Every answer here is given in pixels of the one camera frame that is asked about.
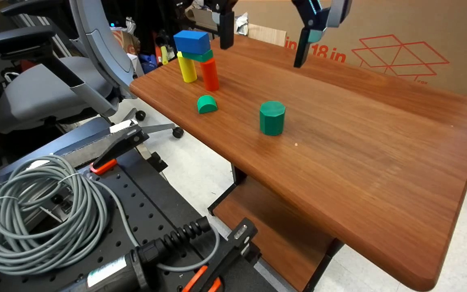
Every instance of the orange cylinder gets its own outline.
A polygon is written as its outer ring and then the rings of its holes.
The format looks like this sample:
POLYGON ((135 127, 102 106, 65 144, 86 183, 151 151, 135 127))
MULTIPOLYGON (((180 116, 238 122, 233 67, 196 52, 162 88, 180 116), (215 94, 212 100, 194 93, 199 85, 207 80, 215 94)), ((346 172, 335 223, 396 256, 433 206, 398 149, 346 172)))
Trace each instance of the orange cylinder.
POLYGON ((211 58, 201 64, 203 73, 204 88, 208 91, 219 89, 219 79, 217 78, 217 68, 215 67, 215 58, 211 58))

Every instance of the coiled cable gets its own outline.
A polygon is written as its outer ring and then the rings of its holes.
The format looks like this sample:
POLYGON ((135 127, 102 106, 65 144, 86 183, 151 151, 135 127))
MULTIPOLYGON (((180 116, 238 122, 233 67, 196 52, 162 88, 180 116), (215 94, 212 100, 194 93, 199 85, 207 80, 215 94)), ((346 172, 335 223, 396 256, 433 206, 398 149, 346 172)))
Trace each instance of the coiled cable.
MULTIPOLYGON (((97 185, 117 203, 128 237, 134 246, 139 246, 119 198, 109 187, 84 177, 62 157, 46 155, 16 168, 0 189, 0 272, 8 275, 46 273, 74 264, 91 253, 108 222, 105 199, 97 185), (44 164, 33 167, 40 161, 44 164), (23 219, 25 214, 40 208, 64 187, 73 195, 67 220, 50 230, 30 234, 23 219)), ((158 268, 185 272, 206 264, 219 248, 219 233, 212 229, 215 246, 204 260, 182 267, 158 264, 158 268)))

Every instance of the green arch block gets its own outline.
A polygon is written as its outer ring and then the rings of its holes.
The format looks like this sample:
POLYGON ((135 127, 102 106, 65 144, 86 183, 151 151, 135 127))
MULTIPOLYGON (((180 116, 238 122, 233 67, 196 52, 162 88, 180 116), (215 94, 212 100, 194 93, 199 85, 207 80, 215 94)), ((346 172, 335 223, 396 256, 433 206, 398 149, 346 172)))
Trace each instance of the green arch block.
POLYGON ((215 99, 210 95, 201 96, 198 99, 198 111, 199 114, 217 111, 217 103, 215 103, 215 99))
POLYGON ((261 105, 261 131, 265 135, 280 135, 284 131, 286 107, 278 101, 267 101, 261 105))

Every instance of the block tower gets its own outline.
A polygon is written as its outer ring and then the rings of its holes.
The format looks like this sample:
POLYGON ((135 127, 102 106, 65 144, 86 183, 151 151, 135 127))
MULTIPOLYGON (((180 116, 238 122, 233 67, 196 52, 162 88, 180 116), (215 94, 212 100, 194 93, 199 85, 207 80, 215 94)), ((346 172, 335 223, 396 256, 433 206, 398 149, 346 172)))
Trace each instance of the block tower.
POLYGON ((196 81, 197 74, 193 61, 198 61, 201 65, 205 89, 208 91, 219 89, 217 67, 214 54, 210 49, 208 33, 180 31, 174 35, 174 41, 176 42, 176 49, 178 49, 178 61, 183 80, 187 83, 196 81))

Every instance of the lower shelf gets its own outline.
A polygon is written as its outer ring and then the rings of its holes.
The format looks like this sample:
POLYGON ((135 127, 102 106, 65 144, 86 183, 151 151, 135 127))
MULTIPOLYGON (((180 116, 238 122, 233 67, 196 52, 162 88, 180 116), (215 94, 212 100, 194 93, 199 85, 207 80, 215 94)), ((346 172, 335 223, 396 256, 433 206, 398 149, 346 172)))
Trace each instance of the lower shelf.
POLYGON ((245 217, 252 220, 258 229, 253 242, 261 248, 263 259, 298 291, 308 286, 334 240, 251 177, 213 213, 230 228, 245 217))

